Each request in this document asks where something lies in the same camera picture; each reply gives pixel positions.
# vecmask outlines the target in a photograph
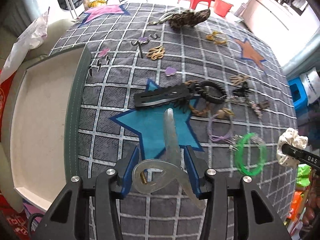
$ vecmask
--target blue plastic bin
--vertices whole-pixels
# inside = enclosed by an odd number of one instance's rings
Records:
[[[299,77],[289,80],[288,84],[290,86],[294,109],[297,111],[307,107],[308,98],[307,94],[302,85],[301,79]]]

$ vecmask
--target red basket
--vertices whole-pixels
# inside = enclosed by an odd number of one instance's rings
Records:
[[[233,4],[224,2],[222,0],[215,0],[213,5],[213,11],[221,17],[225,17],[232,6]]]

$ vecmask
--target gray plaid fabric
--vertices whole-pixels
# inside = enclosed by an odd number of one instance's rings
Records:
[[[168,24],[147,25],[159,19],[172,7],[152,4],[129,3],[124,7],[130,15],[103,15],[78,28],[84,15],[68,30],[52,49],[52,53],[85,43],[92,52],[92,77],[88,75],[84,87],[83,104],[79,124],[79,169],[84,177],[97,176],[115,165],[117,159],[125,156],[130,144],[139,145],[137,135],[127,131],[108,118],[133,108],[133,95],[146,88],[150,78],[160,86],[180,84],[188,80],[209,79],[224,86],[228,96],[235,87],[229,77],[239,73],[250,76],[251,99],[261,102],[268,99],[269,109],[263,112],[261,120],[251,108],[245,105],[228,104],[236,117],[234,133],[244,135],[255,132],[266,142],[267,162],[260,175],[253,178],[266,194],[280,217],[286,217],[294,192],[296,171],[279,166],[276,161],[276,143],[286,128],[296,128],[296,117],[289,86],[270,47],[250,32],[224,20],[209,18],[194,28],[184,27],[173,31]],[[248,38],[252,46],[262,54],[266,62],[263,73],[252,61],[241,59],[239,46],[231,40],[227,46],[216,46],[205,39],[212,30],[218,30],[232,37]],[[157,33],[161,38],[143,45],[146,54],[158,45],[165,47],[161,60],[141,58],[137,47],[130,45],[139,37]],[[99,51],[110,48],[111,64],[97,71]],[[166,67],[174,67],[177,73],[167,77]],[[204,107],[200,101],[198,109]],[[221,106],[212,106],[215,113]],[[228,144],[212,143],[208,139],[206,126],[208,117],[192,117],[190,124],[204,149],[196,152],[205,159],[209,167],[240,178],[233,162]],[[214,134],[224,135],[229,121],[217,120],[213,124]],[[244,161],[254,168],[259,150],[254,145],[245,148]],[[156,179],[159,172],[148,171],[148,179]],[[91,239],[96,239],[94,222],[94,200],[90,200]],[[233,202],[229,201],[228,239],[233,238]],[[124,239],[199,239],[204,211],[199,210],[183,193],[176,181],[152,194],[140,194],[134,188],[125,200],[118,203]]]

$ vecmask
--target green hair tie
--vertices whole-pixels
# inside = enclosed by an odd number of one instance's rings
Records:
[[[244,145],[254,136],[256,136],[256,138],[254,138],[253,142],[259,145],[258,147],[260,150],[260,157],[259,157],[259,162],[257,163],[258,166],[252,169],[252,171],[249,171],[248,169],[246,169],[246,167],[243,164],[243,148],[244,148]],[[265,163],[267,148],[264,141],[261,138],[259,138],[257,134],[255,133],[246,134],[243,138],[237,141],[234,149],[235,149],[234,150],[235,163],[242,174],[247,176],[256,176],[261,172],[261,170],[263,169],[263,165]]]

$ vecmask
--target coiled black hair tie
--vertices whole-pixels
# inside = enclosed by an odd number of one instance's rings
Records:
[[[212,96],[210,95],[207,91],[205,91],[204,87],[213,87],[216,90],[218,90],[221,94],[220,97]],[[204,80],[196,83],[194,85],[194,91],[199,94],[203,99],[206,101],[213,103],[213,104],[223,104],[227,98],[227,93],[226,91],[217,83],[210,81],[210,80]]]

